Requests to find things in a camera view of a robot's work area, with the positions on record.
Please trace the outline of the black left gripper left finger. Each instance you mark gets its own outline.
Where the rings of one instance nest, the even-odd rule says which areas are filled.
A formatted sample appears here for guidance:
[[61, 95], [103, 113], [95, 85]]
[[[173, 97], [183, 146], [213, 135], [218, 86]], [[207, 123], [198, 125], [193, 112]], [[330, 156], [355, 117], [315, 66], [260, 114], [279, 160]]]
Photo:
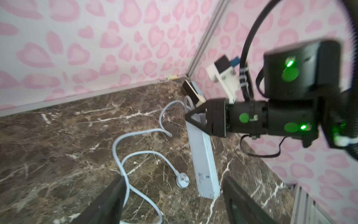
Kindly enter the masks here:
[[117, 175], [111, 184], [77, 217], [73, 224], [119, 224], [125, 201], [125, 178]]

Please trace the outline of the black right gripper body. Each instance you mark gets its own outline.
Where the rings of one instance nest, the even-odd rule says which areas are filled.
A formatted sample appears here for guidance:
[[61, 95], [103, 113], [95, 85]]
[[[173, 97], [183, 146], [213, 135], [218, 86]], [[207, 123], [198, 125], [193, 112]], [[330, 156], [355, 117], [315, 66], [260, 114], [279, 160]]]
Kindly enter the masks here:
[[211, 136], [226, 137], [228, 99], [210, 99], [206, 104], [206, 128], [208, 134]]

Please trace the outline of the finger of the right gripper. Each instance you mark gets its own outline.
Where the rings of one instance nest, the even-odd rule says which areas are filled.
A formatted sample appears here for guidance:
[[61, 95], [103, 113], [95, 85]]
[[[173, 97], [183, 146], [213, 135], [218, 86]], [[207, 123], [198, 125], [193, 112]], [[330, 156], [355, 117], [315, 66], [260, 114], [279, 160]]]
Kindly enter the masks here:
[[211, 102], [207, 101], [199, 107], [185, 114], [185, 120], [201, 131], [212, 136], [213, 135], [213, 115], [211, 110]]

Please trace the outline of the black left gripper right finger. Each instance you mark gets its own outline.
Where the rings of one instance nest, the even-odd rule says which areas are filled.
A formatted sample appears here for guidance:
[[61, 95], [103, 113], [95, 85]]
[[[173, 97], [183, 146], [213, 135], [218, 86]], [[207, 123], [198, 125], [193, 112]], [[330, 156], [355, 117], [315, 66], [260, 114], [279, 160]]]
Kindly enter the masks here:
[[275, 223], [231, 176], [223, 179], [222, 191], [230, 224]]

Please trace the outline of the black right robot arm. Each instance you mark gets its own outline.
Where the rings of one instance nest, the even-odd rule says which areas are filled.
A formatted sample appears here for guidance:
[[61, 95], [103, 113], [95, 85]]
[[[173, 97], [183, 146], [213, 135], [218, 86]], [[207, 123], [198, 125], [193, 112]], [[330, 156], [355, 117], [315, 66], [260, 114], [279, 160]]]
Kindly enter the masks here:
[[357, 223], [357, 1], [231, 1], [210, 40], [186, 123], [302, 188], [296, 223]]

